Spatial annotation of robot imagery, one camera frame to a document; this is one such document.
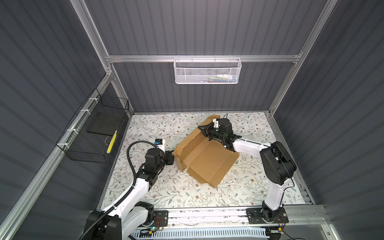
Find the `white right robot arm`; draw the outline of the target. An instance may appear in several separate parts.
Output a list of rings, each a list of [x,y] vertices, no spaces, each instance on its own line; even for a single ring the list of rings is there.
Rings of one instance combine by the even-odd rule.
[[[247,140],[233,132],[227,118],[213,119],[207,125],[198,126],[209,141],[221,143],[227,150],[258,157],[262,160],[264,172],[269,180],[265,200],[262,202],[261,217],[266,223],[274,223],[284,211],[283,197],[297,165],[281,142],[263,144]]]

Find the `brown cardboard box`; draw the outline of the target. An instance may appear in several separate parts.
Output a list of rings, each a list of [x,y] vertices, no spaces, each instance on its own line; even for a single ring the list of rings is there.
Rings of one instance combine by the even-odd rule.
[[[240,154],[227,150],[217,141],[209,141],[199,129],[195,129],[173,152],[178,169],[187,170],[201,184],[216,188]]]

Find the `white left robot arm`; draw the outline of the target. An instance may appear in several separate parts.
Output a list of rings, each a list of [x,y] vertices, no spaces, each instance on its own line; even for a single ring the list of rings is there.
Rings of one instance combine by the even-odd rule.
[[[151,148],[145,162],[135,173],[134,185],[102,211],[93,211],[87,218],[80,240],[125,240],[141,225],[150,225],[155,217],[154,206],[140,199],[149,192],[167,165],[174,163],[172,151]]]

